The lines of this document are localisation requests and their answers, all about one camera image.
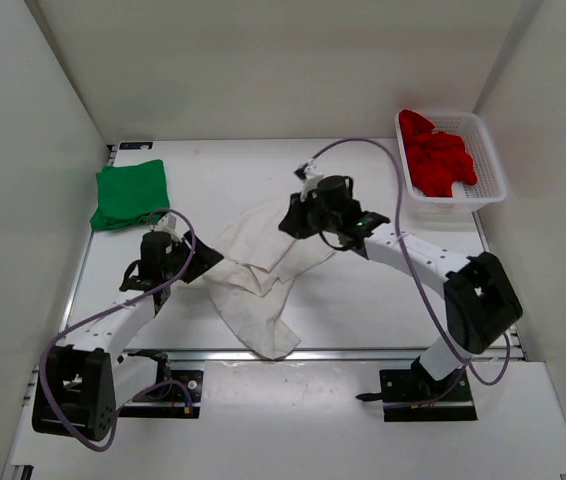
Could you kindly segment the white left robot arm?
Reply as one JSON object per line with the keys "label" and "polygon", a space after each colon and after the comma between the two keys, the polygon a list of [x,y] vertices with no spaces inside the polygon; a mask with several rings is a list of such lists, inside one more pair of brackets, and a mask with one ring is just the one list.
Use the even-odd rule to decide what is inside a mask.
{"label": "white left robot arm", "polygon": [[168,356],[131,350],[136,334],[158,315],[175,282],[189,284],[223,260],[192,232],[143,235],[140,256],[126,268],[113,306],[52,340],[42,355],[31,425],[41,434],[73,437],[102,451],[123,407],[134,399],[175,396],[191,413],[187,384],[174,378]]}

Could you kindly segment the green t-shirt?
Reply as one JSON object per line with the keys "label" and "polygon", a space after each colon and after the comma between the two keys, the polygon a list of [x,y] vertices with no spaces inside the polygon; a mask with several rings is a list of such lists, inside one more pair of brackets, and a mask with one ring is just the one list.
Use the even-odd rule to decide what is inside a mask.
{"label": "green t-shirt", "polygon": [[164,163],[105,166],[96,174],[97,208],[90,219],[93,231],[112,231],[148,220],[157,209],[169,208]]}

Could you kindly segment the white t-shirt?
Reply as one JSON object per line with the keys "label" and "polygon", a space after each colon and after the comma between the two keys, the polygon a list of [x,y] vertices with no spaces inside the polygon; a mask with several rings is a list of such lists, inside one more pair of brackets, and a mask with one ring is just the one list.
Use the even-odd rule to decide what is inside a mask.
{"label": "white t-shirt", "polygon": [[334,255],[315,237],[296,240],[279,231],[287,211],[288,201],[278,197],[244,212],[215,240],[224,259],[203,276],[227,327],[270,360],[301,343],[282,319],[294,280]]}

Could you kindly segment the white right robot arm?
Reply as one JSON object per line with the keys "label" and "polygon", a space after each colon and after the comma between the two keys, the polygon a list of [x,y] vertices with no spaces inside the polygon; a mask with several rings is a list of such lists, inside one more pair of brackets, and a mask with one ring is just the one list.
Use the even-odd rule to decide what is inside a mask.
{"label": "white right robot arm", "polygon": [[348,176],[303,173],[300,179],[302,189],[291,195],[280,231],[297,240],[334,234],[338,250],[403,272],[419,291],[430,288],[444,300],[440,336],[412,366],[412,387],[421,398],[439,397],[454,370],[522,317],[522,305],[495,255],[466,256],[400,230],[397,220],[361,208]]}

